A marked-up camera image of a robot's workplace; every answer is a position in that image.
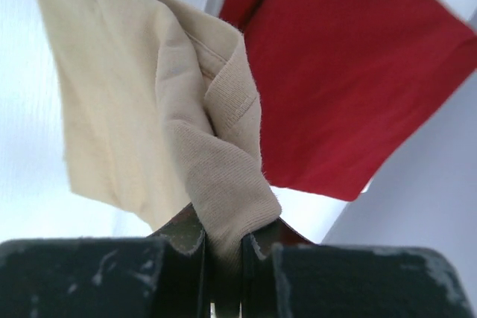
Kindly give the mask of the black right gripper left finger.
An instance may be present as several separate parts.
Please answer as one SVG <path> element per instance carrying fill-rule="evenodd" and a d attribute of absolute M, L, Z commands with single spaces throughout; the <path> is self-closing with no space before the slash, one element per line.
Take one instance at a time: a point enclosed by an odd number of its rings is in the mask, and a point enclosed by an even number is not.
<path fill-rule="evenodd" d="M 191 204 L 149 235 L 163 246 L 150 317 L 208 317 L 206 233 Z"/>

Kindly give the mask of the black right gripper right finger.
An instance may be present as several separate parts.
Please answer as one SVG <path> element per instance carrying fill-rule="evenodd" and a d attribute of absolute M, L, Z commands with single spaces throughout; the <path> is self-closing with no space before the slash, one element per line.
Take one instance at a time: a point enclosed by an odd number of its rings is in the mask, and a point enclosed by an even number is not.
<path fill-rule="evenodd" d="M 272 246 L 310 243 L 282 219 L 242 239 L 241 315 L 244 318 L 278 316 Z"/>

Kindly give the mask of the beige t-shirt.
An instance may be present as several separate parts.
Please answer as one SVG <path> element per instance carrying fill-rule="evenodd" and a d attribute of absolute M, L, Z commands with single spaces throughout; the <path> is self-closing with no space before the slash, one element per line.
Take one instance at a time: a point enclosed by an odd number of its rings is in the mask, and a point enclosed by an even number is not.
<path fill-rule="evenodd" d="M 241 33 L 180 0 L 37 0 L 71 190 L 157 229 L 193 205 L 228 265 L 279 217 Z"/>

